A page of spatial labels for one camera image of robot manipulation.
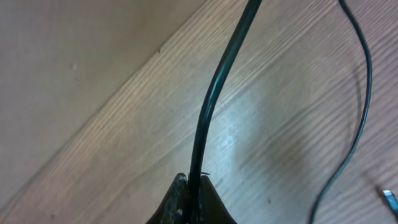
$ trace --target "wooden surface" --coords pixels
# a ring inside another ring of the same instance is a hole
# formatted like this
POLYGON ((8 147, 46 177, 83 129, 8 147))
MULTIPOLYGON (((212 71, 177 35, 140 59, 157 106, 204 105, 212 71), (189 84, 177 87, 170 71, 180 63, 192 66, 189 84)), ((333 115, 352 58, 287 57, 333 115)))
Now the wooden surface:
POLYGON ((201 3, 0 1, 0 207, 201 3))
MULTIPOLYGON (((188 172, 201 103, 246 1, 207 1, 5 206, 1 223, 144 223, 188 172)), ((394 223, 398 2, 349 0, 373 55, 371 109, 316 223, 394 223)), ((268 0, 223 88, 203 171, 238 223, 305 223, 346 155, 366 67, 337 1, 268 0)))

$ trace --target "black cable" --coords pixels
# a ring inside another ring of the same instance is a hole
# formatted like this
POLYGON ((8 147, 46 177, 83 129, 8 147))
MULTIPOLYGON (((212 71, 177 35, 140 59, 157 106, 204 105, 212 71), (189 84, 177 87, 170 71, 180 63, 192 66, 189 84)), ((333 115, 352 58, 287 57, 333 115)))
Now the black cable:
POLYGON ((243 43, 254 16, 256 15, 260 3, 261 0, 249 0, 246 4, 235 31, 228 42, 220 63, 217 66, 209 89, 207 90, 203 106, 201 107, 195 142, 193 143, 191 169, 188 180, 188 190, 194 198, 198 196, 199 192, 200 171, 203 154, 205 153, 206 138, 211 116, 213 115, 218 96, 221 93, 226 77, 231 70, 232 64, 239 52, 239 48, 243 43))
POLYGON ((328 190, 330 189, 330 187, 333 185, 334 181, 340 176, 340 174, 343 172, 344 168, 347 166, 349 160, 352 158, 356 146, 359 143, 359 139, 362 135, 363 129, 365 127, 365 121, 366 121, 366 117, 368 115, 368 111, 369 111, 369 104, 371 102, 371 91, 372 91, 372 59, 371 59, 371 54, 369 51, 369 47, 366 43, 365 37, 361 31, 361 28, 359 28, 359 24, 356 21, 354 15, 352 14, 352 12, 350 11, 350 9, 348 8, 347 4, 344 2, 344 0, 339 0, 339 3, 341 5, 341 8, 343 8, 345 14, 347 15, 348 19, 351 21, 351 23, 353 24, 353 27, 359 37, 359 41, 361 42, 365 57, 366 57, 366 67, 368 70, 368 80, 367 80, 367 84, 366 84, 366 96, 365 96, 365 104, 363 107, 363 113, 362 113, 362 118, 361 118, 361 122, 359 123, 359 128, 358 128, 358 132, 355 135, 354 138, 354 142, 353 145, 351 146, 351 149, 349 150, 349 153, 347 154, 347 156, 345 157, 345 159, 343 160, 343 162, 340 164, 340 166, 338 167, 338 169, 335 171, 335 173, 329 178, 328 182, 326 183, 326 185, 323 187, 322 191, 320 192, 317 200, 315 201, 315 203, 313 204, 312 207, 312 211, 311 211, 311 215, 310 215, 310 221, 309 224, 312 224, 314 219, 315 219, 315 214, 318 210, 319 204, 322 201, 322 199, 324 198, 324 196, 326 195, 326 193, 328 192, 328 190))

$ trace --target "cable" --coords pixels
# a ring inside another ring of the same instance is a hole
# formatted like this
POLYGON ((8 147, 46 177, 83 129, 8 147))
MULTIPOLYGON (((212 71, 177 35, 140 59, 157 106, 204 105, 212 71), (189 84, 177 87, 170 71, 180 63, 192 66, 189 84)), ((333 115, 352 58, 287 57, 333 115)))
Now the cable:
POLYGON ((194 198, 198 196, 199 192, 200 171, 203 154, 205 153, 206 138, 211 116, 213 115, 218 96, 221 93, 226 77, 231 70, 232 64, 239 52, 239 48, 243 43, 260 4, 261 0, 249 0, 246 4, 242 16, 236 25, 235 31, 228 42, 220 63, 217 66, 201 107, 195 141, 193 143, 191 168, 188 180, 188 190, 194 198))
POLYGON ((354 142, 353 145, 351 146, 351 149, 349 150, 349 153, 347 154, 347 156, 345 157, 345 159, 343 160, 343 162, 340 164, 340 166, 338 167, 338 169, 335 171, 335 173, 329 178, 328 182, 326 183, 326 185, 323 187, 323 189, 321 190, 317 200, 315 201, 315 203, 313 204, 312 207, 312 211, 311 211, 311 215, 310 215, 310 221, 309 224, 312 224, 314 219, 315 219, 315 214, 317 213, 319 204, 321 203, 322 199, 324 198, 324 196, 326 195, 326 193, 328 192, 328 190, 330 189, 330 187, 333 185, 333 183, 335 182, 335 180, 340 176, 340 174, 343 172, 344 168, 347 166, 349 160, 352 158, 356 146, 359 143, 359 139, 361 138, 363 129, 365 127, 365 121, 366 121, 366 117, 368 115, 368 111, 369 111, 369 104, 371 102, 371 92, 372 92, 372 59, 371 59, 371 54, 369 51, 369 47, 366 43, 365 37, 361 31, 361 28, 359 27, 358 22, 356 21, 354 15, 352 14, 352 12, 350 11, 349 7, 347 6, 347 4, 345 3, 344 0, 339 0, 339 3, 341 5, 341 8, 343 8, 343 11, 345 12, 345 14, 347 15, 348 19, 351 21, 351 23, 353 24, 353 27, 359 37, 359 41, 361 42, 365 57, 366 57, 366 67, 368 70, 368 78, 367 78, 367 84, 366 84, 366 96, 365 96, 365 104, 363 107, 363 113, 362 113, 362 118, 361 118, 361 122, 359 123, 359 128, 358 128, 358 132, 355 135, 354 138, 354 142))

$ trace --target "thin black wire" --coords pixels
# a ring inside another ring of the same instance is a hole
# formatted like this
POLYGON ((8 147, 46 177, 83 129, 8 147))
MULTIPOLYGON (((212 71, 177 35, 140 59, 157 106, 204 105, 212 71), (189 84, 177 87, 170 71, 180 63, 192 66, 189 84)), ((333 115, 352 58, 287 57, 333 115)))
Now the thin black wire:
POLYGON ((352 156, 354 155, 356 146, 359 143, 359 139, 361 138, 363 129, 365 127, 365 121, 366 121, 366 117, 368 116, 368 111, 369 111, 369 104, 371 102, 371 92, 372 92, 372 59, 371 59, 371 54, 369 51, 369 47, 366 43, 365 37, 361 31, 361 28, 359 27, 358 22, 356 21, 354 15, 352 14, 352 12, 350 11, 349 7, 347 6, 347 4, 345 3, 344 0, 339 0, 339 3, 341 5, 341 8, 343 8, 343 11, 345 12, 345 14, 347 15, 348 19, 351 21, 351 23, 353 24, 353 27, 359 37, 359 41, 361 42, 365 57, 366 57, 366 66, 367 66, 367 70, 368 70, 368 75, 367 75, 367 84, 366 84, 366 96, 365 96, 365 104, 363 107, 363 113, 362 113, 362 118, 361 118, 361 122, 359 123, 359 128, 358 128, 358 132, 355 135, 354 138, 354 142, 353 145, 351 146, 351 149, 349 150, 349 153, 347 154, 347 156, 345 157, 345 159, 343 160, 343 162, 340 164, 340 166, 338 167, 338 169, 335 171, 335 173, 329 178, 328 182, 326 183, 326 185, 323 187, 322 191, 320 192, 317 200, 315 201, 315 203, 313 204, 312 207, 312 211, 311 211, 311 215, 310 215, 310 221, 309 224, 312 224, 314 222, 315 219, 315 214, 317 213, 318 207, 320 202, 322 201, 322 199, 324 198, 324 196, 326 195, 326 193, 328 192, 328 190, 330 189, 330 187, 333 185, 333 183, 335 182, 335 180, 340 176, 340 174, 343 172, 344 168, 347 166, 349 160, 352 158, 352 156))

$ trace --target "wooden desk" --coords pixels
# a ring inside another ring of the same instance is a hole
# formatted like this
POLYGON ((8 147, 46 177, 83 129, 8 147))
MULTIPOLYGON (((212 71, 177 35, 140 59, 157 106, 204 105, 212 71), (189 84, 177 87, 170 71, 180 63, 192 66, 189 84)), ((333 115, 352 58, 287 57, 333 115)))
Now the wooden desk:
MULTIPOLYGON (((144 223, 187 173, 201 103, 246 1, 207 1, 14 197, 2 223, 144 223)), ((394 223, 398 2, 350 0, 373 55, 368 122, 316 223, 394 223)), ((353 140, 366 67, 337 1, 264 1, 218 101, 203 171, 238 223, 306 223, 353 140)))

